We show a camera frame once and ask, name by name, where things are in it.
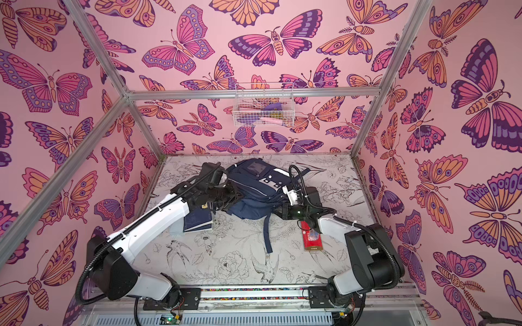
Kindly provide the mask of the dark blue book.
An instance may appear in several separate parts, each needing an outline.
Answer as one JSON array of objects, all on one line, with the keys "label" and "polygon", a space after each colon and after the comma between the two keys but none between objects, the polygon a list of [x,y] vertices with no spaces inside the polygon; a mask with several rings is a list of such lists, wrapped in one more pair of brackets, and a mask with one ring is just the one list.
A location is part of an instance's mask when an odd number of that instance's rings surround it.
[{"label": "dark blue book", "polygon": [[184,217],[184,233],[210,230],[214,214],[209,209],[195,209]]}]

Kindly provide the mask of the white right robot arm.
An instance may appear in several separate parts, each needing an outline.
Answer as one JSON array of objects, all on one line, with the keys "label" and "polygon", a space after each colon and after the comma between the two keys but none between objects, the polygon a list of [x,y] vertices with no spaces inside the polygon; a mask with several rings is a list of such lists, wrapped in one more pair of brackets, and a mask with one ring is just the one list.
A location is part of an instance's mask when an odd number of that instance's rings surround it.
[{"label": "white right robot arm", "polygon": [[313,231],[345,243],[351,267],[327,280],[326,291],[335,306],[355,295],[393,289],[405,275],[402,259],[380,224],[362,225],[321,204],[314,187],[285,186],[276,198],[282,200],[274,214],[283,220],[304,221]]}]

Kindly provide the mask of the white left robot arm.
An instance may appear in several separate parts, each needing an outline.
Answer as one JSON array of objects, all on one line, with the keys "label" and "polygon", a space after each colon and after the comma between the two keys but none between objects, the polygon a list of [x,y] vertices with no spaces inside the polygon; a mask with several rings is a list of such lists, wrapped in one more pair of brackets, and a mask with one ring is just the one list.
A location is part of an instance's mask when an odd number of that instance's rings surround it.
[{"label": "white left robot arm", "polygon": [[166,274],[154,275],[136,269],[138,254],[172,224],[196,208],[228,211],[243,194],[220,163],[204,163],[201,172],[173,187],[159,204],[108,238],[95,236],[88,242],[87,259],[77,283],[75,300],[89,305],[122,297],[145,298],[165,308],[181,298],[178,283]]}]

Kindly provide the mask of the navy blue backpack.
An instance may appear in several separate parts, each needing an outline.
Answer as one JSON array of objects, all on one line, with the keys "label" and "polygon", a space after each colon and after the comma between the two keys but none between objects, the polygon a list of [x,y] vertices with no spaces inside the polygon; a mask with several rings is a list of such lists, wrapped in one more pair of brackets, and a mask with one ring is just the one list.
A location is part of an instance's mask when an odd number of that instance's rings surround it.
[{"label": "navy blue backpack", "polygon": [[261,158],[253,158],[236,163],[226,170],[228,178],[235,183],[244,199],[225,212],[242,220],[262,220],[267,254],[273,252],[269,232],[270,218],[274,214],[274,208],[282,202],[283,188],[297,190],[307,187],[304,184],[304,176],[311,170],[300,170],[295,165],[290,168],[295,170],[294,175],[289,170],[284,171]]}]

